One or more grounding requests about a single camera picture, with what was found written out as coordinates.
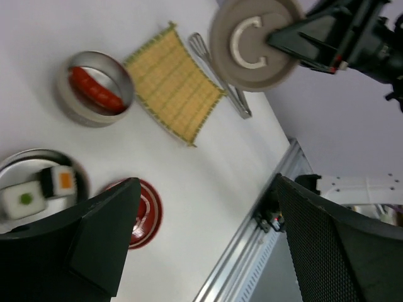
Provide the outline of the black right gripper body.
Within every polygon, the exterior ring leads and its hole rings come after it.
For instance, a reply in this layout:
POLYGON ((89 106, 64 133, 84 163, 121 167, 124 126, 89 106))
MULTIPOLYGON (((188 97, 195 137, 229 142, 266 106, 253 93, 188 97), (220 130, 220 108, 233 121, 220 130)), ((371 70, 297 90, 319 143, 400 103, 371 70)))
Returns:
POLYGON ((390 1, 318 1, 306 17, 332 16, 324 43, 336 49, 331 72, 349 67, 381 82, 402 82, 402 15, 387 27, 381 10, 390 1))

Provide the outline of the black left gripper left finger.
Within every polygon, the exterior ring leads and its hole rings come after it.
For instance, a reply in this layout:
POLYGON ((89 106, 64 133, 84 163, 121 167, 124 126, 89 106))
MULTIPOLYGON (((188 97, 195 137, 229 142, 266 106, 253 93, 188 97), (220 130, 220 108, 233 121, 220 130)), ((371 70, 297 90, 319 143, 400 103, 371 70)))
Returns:
POLYGON ((1 235, 1 301, 110 301, 117 295, 140 202, 131 177, 1 235))

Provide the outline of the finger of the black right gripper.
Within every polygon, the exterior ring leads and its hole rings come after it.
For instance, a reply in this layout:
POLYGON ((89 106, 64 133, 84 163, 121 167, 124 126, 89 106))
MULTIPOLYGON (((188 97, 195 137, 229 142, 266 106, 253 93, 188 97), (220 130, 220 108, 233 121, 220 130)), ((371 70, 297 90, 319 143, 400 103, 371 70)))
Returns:
POLYGON ((275 30, 267 44, 312 70, 334 74, 347 57, 347 37, 346 15, 318 15, 275 30))

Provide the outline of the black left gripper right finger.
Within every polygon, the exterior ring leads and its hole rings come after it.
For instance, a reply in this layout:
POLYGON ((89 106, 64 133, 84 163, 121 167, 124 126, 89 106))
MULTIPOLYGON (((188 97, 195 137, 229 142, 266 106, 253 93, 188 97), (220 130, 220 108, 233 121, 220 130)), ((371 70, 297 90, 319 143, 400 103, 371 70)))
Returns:
POLYGON ((279 175, 276 193, 303 301, 402 301, 402 228, 279 175))

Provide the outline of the beige round lid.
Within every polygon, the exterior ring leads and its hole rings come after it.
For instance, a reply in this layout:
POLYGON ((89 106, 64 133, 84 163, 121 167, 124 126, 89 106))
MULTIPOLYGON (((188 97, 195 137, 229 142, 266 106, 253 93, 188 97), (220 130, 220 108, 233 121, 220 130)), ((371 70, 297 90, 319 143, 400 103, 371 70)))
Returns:
POLYGON ((208 34, 215 70, 244 91, 262 92, 279 85, 300 62, 267 45, 266 39, 304 17, 298 1, 224 1, 208 34))

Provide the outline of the orange sushi roll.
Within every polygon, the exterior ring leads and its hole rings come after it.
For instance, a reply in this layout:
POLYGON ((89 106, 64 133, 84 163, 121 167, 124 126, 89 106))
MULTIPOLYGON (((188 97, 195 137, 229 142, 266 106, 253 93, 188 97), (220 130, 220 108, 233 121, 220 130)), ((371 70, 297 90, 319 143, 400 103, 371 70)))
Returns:
POLYGON ((44 168, 37 176, 45 199, 73 196, 77 193, 76 173, 71 166, 44 168))

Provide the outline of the steel tongs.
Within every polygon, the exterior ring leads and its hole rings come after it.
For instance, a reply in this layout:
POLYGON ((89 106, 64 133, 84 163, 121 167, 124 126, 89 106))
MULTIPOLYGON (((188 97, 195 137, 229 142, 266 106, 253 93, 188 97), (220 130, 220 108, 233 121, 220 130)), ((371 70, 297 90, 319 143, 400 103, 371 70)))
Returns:
POLYGON ((227 97, 231 100, 236 110, 238 110, 241 118, 245 120, 251 118, 253 114, 247 103, 244 92, 236 87, 231 88, 231 86, 215 70, 210 52, 208 51, 202 36, 197 32, 192 33, 188 37, 188 43, 192 51, 205 63, 205 65, 210 69, 210 72, 215 76, 218 83, 226 92, 227 97))

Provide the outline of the red food piece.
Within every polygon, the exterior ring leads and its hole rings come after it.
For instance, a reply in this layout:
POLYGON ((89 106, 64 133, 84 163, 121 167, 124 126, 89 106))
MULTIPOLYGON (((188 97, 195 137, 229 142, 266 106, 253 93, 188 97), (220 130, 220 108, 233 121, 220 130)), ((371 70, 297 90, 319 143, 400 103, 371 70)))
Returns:
POLYGON ((75 87, 98 106, 115 115, 126 110, 120 97, 99 84, 82 67, 72 67, 70 78, 75 87))

